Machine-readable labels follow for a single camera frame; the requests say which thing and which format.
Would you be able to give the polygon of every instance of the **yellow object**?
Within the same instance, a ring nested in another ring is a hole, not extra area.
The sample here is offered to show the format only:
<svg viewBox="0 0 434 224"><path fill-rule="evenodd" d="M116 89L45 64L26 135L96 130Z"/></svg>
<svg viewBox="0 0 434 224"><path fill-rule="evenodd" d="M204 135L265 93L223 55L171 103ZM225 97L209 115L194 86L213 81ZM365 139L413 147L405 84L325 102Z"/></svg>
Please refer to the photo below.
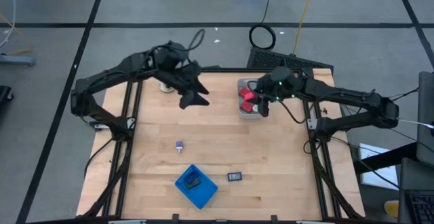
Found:
<svg viewBox="0 0 434 224"><path fill-rule="evenodd" d="M399 201L398 200L389 200L386 203L384 203L384 211L391 216L398 218L398 212L399 212Z"/></svg>
<svg viewBox="0 0 434 224"><path fill-rule="evenodd" d="M10 27L13 27L11 22L9 22L9 20L7 20L7 18L2 13L0 13L0 18L2 18ZM16 32L18 32L18 34L20 34L27 41L27 43L30 45L30 48L23 49L23 50L16 50L16 51L7 53L7 55L16 55L16 54L23 54L23 53L27 53L27 52L32 52L33 48L34 48L32 41L29 38L27 38L27 36L24 33L22 33L20 30L18 30L16 27L14 27L14 30Z"/></svg>
<svg viewBox="0 0 434 224"><path fill-rule="evenodd" d="M292 50L292 54L296 53L297 45L298 45L298 36L299 36L300 30L301 30L301 24L303 23L303 19L304 19L304 16L306 15L307 8L309 7L309 3L310 2L311 2L311 0L307 0L306 6L304 7L303 14L301 15L300 23L298 23L298 30L297 30L297 36L296 36L296 44L294 45L294 50Z"/></svg>

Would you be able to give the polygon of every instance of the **yellow cable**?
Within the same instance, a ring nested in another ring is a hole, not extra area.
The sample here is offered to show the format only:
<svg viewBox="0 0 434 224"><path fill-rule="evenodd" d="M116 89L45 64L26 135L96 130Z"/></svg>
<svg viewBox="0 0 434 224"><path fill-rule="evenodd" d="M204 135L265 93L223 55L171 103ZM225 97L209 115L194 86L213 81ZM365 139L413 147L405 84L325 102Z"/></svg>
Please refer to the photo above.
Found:
<svg viewBox="0 0 434 224"><path fill-rule="evenodd" d="M11 22L9 22L9 20L7 20L7 18L2 13L0 13L0 18L2 18L10 27L12 27ZM27 36L24 33L22 33L20 30L18 30L16 27L14 27L14 30L16 32L18 32L18 34L20 34L27 41L27 43L30 45L30 48L29 49L23 49L23 50L16 50L16 51L7 53L7 55L16 55L16 54L23 54L23 53L27 53L27 52L32 52L34 49L32 41L29 38L27 38Z"/></svg>
<svg viewBox="0 0 434 224"><path fill-rule="evenodd" d="M301 24L303 23L303 19L304 19L304 16L306 15L307 8L309 7L309 3L310 2L311 2L311 0L307 0L306 6L304 7L304 11L303 11L303 14L302 14L301 19L300 19L300 23L298 23L298 30L297 30L297 36L296 36L296 44L294 45L294 50L292 50L292 54L296 53L297 45L298 45L298 36L299 36L300 30L301 30Z"/></svg>

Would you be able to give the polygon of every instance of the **white cable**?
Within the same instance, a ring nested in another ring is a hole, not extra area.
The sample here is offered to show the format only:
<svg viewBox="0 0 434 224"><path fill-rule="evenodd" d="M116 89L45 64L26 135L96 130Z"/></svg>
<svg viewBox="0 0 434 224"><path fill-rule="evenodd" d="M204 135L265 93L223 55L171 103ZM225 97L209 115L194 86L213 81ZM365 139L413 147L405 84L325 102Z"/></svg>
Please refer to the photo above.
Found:
<svg viewBox="0 0 434 224"><path fill-rule="evenodd" d="M9 37L11 36L12 31L14 30L14 27L15 27L16 0L13 0L13 6L14 6L14 12L13 12L13 16L12 16L12 27L11 27L11 30L9 31L9 33L7 34L6 38L0 43L0 48L9 39Z"/></svg>
<svg viewBox="0 0 434 224"><path fill-rule="evenodd" d="M400 122L413 123L413 124L419 124L419 125L422 125L422 126L426 126L426 127L430 128L430 129L434 129L434 126L430 125L430 124L425 124L425 123L421 123L421 122L413 122L413 121L408 121L408 120L404 120L404 119L400 119L399 121Z"/></svg>

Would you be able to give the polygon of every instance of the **blue box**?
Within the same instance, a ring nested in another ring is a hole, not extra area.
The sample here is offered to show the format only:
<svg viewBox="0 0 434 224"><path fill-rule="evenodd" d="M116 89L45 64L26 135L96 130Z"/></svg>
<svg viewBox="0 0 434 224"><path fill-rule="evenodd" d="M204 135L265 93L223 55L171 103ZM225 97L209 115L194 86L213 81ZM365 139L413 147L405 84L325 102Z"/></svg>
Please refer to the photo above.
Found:
<svg viewBox="0 0 434 224"><path fill-rule="evenodd" d="M185 178L192 172L196 172L199 175L200 184L187 189L185 186ZM181 190L181 192L190 200L198 209L202 209L212 196L217 192L218 187L211 181L202 171L198 169L194 164L189 166L187 170L182 173L180 178L176 180L175 186Z"/></svg>

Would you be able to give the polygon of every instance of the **red object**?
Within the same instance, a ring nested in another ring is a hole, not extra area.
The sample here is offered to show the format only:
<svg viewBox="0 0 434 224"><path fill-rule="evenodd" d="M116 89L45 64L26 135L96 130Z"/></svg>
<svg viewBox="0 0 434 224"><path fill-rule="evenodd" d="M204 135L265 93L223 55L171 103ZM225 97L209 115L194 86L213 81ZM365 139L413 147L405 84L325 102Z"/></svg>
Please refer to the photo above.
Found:
<svg viewBox="0 0 434 224"><path fill-rule="evenodd" d="M244 95L244 101L249 101L249 100L254 99L254 98L256 98L256 95L253 92L249 92L249 93Z"/></svg>
<svg viewBox="0 0 434 224"><path fill-rule="evenodd" d="M244 98L244 96L245 96L246 94L248 94L249 92L250 92L250 90L249 90L248 88L243 88L243 89L241 89L241 90L239 91L238 95L239 95L240 97Z"/></svg>
<svg viewBox="0 0 434 224"><path fill-rule="evenodd" d="M247 113L251 113L252 110L253 110L253 104L251 104L251 103L249 103L249 102L247 102L247 101L244 101L244 102L241 104L241 109L242 109L243 111L247 112Z"/></svg>

